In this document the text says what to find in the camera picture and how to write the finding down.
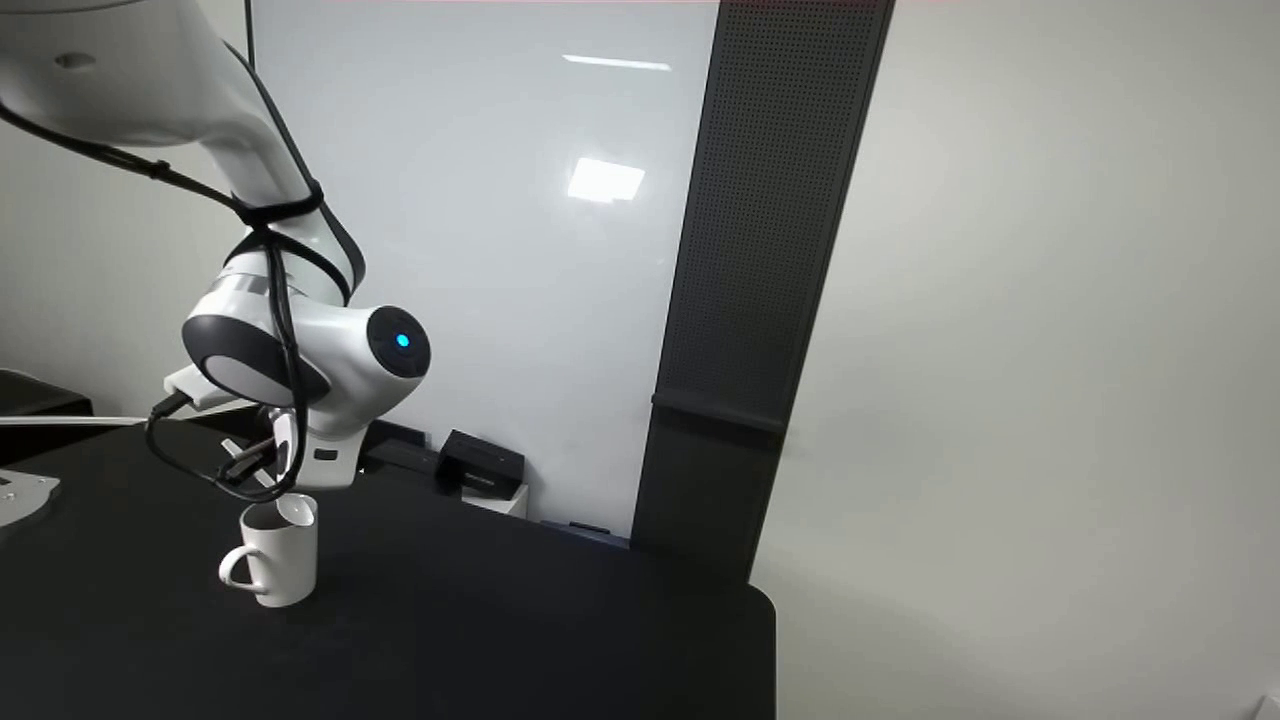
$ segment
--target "gray wall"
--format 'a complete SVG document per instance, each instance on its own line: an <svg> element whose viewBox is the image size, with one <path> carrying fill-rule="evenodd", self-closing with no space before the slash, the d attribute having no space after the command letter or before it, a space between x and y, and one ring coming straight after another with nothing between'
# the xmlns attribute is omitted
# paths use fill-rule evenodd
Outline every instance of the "gray wall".
<svg viewBox="0 0 1280 720"><path fill-rule="evenodd" d="M755 581L784 720L1280 686L1280 6L900 0Z"/></svg>
<svg viewBox="0 0 1280 720"><path fill-rule="evenodd" d="M243 47L240 0L200 0ZM202 154L165 154L219 184ZM185 364L179 320L210 284L240 220L0 126L0 367L148 411Z"/></svg>

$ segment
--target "cup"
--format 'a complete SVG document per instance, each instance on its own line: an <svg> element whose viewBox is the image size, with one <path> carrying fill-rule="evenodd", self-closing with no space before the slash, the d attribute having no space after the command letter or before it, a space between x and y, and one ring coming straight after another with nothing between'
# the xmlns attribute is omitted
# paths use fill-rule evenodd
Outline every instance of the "cup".
<svg viewBox="0 0 1280 720"><path fill-rule="evenodd" d="M229 590L252 594L259 609L288 609L313 595L319 557L319 506L303 493L283 493L271 506L240 513L243 544L232 547L216 577Z"/></svg>

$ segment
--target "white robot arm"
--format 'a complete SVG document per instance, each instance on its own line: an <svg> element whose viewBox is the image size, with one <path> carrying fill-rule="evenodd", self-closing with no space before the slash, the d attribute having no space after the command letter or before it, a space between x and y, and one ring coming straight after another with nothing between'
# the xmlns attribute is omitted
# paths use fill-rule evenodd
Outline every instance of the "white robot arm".
<svg viewBox="0 0 1280 720"><path fill-rule="evenodd" d="M248 237L185 320L192 367L168 377L165 411L200 384L275 408L275 493L353 485L369 424L424 382L430 348L400 308L347 308L362 256L194 0L0 0L0 115L95 162L114 146L210 154ZM134 172L185 184L165 164Z"/></svg>

